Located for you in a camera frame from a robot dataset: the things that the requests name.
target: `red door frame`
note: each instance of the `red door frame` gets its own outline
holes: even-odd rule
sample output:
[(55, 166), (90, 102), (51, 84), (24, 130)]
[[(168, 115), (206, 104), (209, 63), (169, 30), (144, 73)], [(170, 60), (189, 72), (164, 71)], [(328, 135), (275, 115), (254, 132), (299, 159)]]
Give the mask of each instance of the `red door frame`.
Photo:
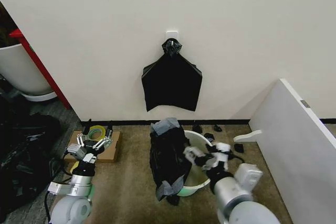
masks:
[(37, 54), (32, 50), (28, 41), (26, 40), (25, 36), (21, 33), (21, 31), (19, 29), (16, 29), (13, 32), (11, 32), (9, 36), (12, 38), (16, 38), (22, 44), (22, 46), (25, 48), (25, 50), (27, 51), (27, 53), (37, 66), (37, 68), (40, 70), (44, 78), (46, 78), (47, 82), (58, 96), (59, 100), (63, 103), (64, 107), (67, 110), (71, 109), (70, 103), (68, 102), (62, 91), (59, 89), (56, 82), (51, 77), (46, 67), (43, 65), (42, 61), (38, 58)]

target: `baseboard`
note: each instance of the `baseboard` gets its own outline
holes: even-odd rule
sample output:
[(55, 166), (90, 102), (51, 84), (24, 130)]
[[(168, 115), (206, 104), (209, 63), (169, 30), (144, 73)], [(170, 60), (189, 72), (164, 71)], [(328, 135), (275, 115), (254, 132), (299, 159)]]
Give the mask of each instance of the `baseboard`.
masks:
[(324, 124), (336, 124), (336, 118), (321, 118), (320, 120)]
[[(110, 123), (112, 125), (150, 125), (156, 123), (159, 120), (124, 120), (124, 121), (91, 121), (92, 125), (106, 126)], [(179, 120), (181, 125), (194, 125), (195, 123), (200, 125), (214, 125), (214, 124), (248, 124), (250, 119), (228, 119), (228, 120)], [(82, 125), (85, 125), (88, 121), (81, 121)]]

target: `black cable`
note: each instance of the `black cable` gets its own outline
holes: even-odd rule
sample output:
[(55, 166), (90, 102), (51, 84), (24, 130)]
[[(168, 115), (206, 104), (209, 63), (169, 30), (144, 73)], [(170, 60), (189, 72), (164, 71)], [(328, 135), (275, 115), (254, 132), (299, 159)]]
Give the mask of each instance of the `black cable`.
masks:
[(49, 191), (47, 191), (46, 196), (44, 196), (44, 208), (46, 209), (46, 215), (47, 215), (48, 222), (50, 222), (51, 218), (50, 218), (50, 212), (49, 212), (48, 203), (47, 203), (48, 195), (49, 195)]
[(62, 180), (61, 183), (65, 183), (65, 182), (67, 182), (67, 181), (69, 181), (69, 180), (71, 180), (71, 177), (70, 177), (70, 178), (67, 178), (67, 179), (65, 179), (65, 180)]
[(64, 158), (65, 158), (65, 156), (68, 154), (68, 152), (64, 152), (64, 154), (63, 154), (63, 157), (62, 157), (62, 172), (64, 172), (66, 175), (68, 175), (68, 176), (72, 176), (72, 174), (71, 173), (69, 173), (69, 172), (67, 172), (66, 170), (65, 170), (65, 168), (64, 168), (64, 163), (65, 163), (65, 161), (64, 161)]
[(228, 155), (228, 160), (233, 159), (233, 158), (237, 158), (239, 159), (242, 163), (245, 163), (245, 160), (239, 156), (237, 156), (236, 154), (234, 154), (231, 150), (228, 152), (223, 152), (224, 154)]
[[(68, 152), (64, 152), (64, 154), (63, 154), (63, 157), (62, 157), (62, 160), (61, 160), (61, 170), (62, 170), (62, 172), (64, 172), (66, 175), (68, 175), (68, 176), (70, 176), (70, 177), (67, 178), (67, 179), (64, 179), (63, 181), (61, 181), (61, 183), (65, 183), (65, 182), (71, 180), (71, 178), (72, 178), (72, 174), (69, 173), (69, 172), (67, 172), (67, 171), (65, 170), (65, 168), (64, 168), (64, 163), (65, 163), (65, 162), (64, 162), (64, 158), (65, 158), (65, 156), (66, 156), (67, 154), (68, 154)], [(55, 172), (55, 174), (54, 174), (53, 177), (51, 178), (51, 181), (53, 181), (53, 180), (56, 178), (56, 176), (57, 176), (58, 173), (59, 173), (59, 170)], [(45, 208), (45, 210), (46, 210), (46, 215), (47, 215), (48, 222), (50, 222), (51, 217), (50, 217), (50, 212), (49, 212), (48, 202), (47, 202), (48, 195), (49, 195), (49, 191), (47, 191), (46, 195), (44, 196), (44, 208)]]

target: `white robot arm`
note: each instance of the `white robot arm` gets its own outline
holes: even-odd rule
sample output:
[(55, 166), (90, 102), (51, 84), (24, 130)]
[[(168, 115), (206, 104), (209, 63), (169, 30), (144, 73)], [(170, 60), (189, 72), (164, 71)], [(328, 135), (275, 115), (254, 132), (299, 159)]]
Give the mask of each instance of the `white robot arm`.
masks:
[(112, 142), (112, 125), (109, 125), (105, 136), (100, 141), (87, 139), (89, 125), (83, 134), (77, 136), (77, 144), (71, 144), (66, 152), (78, 160), (78, 166), (73, 169), (71, 180), (68, 183), (51, 182), (48, 193), (64, 195), (57, 202), (51, 216), (48, 206), (46, 213), (50, 224), (81, 224), (91, 213), (94, 185), (91, 183), (95, 174), (97, 156), (102, 153)]
[[(204, 154), (188, 146), (184, 154), (194, 165), (200, 166), (210, 179), (216, 196), (218, 219), (224, 224), (280, 224), (277, 217), (265, 206), (253, 202), (252, 189), (262, 176), (256, 165), (246, 164), (230, 151), (230, 145), (216, 143), (207, 146)], [(243, 161), (235, 175), (228, 172), (227, 161), (237, 157)]]

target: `black trash bag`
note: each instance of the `black trash bag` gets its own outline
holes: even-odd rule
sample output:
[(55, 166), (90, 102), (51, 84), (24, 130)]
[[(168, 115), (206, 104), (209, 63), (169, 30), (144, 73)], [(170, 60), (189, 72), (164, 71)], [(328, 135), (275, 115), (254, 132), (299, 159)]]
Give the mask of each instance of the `black trash bag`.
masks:
[(152, 132), (150, 136), (150, 166), (160, 201), (183, 188), (192, 166), (183, 151), (190, 143), (182, 127), (173, 127), (161, 135)]
[(60, 171), (62, 161), (51, 155), (61, 134), (60, 123), (50, 115), (0, 118), (0, 223), (6, 214), (35, 199)]
[(196, 110), (202, 72), (180, 55), (181, 47), (176, 39), (168, 39), (162, 45), (164, 55), (143, 69), (147, 111), (158, 105)]

